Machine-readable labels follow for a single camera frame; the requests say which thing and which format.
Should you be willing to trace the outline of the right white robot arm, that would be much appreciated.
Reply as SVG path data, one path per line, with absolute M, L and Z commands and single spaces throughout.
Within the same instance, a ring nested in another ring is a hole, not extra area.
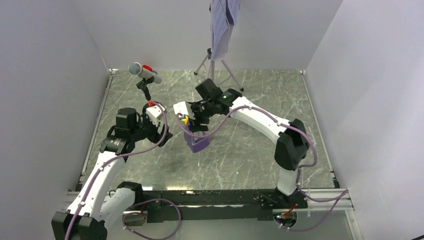
M 259 131 L 275 144 L 274 160 L 279 166 L 276 202 L 288 208 L 295 202 L 299 164 L 310 144 L 306 140 L 302 121 L 289 121 L 258 107 L 241 92 L 229 88 L 223 91 L 210 78 L 196 86 L 201 100 L 183 101 L 174 105 L 175 114 L 185 120 L 189 131 L 207 132 L 210 117 L 223 115 L 239 120 Z

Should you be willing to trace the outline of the purple metronome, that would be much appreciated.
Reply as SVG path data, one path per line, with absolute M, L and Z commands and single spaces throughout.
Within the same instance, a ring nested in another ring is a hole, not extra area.
M 187 125 L 184 128 L 187 131 L 191 132 L 193 135 L 196 135 L 196 136 L 205 136 L 205 135 L 208 134 L 207 131 L 192 132 L 191 130 L 189 130 L 189 126 L 190 126 L 190 124 L 187 123 Z M 190 150 L 193 153 L 198 153 L 198 152 L 204 150 L 210 144 L 209 138 L 193 137 L 193 136 L 187 134 L 186 132 L 184 132 L 183 136 L 184 136 L 185 142 L 187 143 L 188 147 L 190 148 Z

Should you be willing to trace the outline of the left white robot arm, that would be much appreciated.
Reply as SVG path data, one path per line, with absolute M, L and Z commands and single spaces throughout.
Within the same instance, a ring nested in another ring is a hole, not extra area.
M 139 209 L 144 203 L 139 183 L 123 182 L 113 196 L 111 185 L 138 141 L 149 140 L 155 147 L 172 137 L 168 131 L 166 108 L 146 104 L 142 113 L 125 107 L 118 110 L 113 125 L 101 142 L 95 166 L 74 201 L 51 220 L 56 240 L 105 240 L 110 228 L 124 211 Z

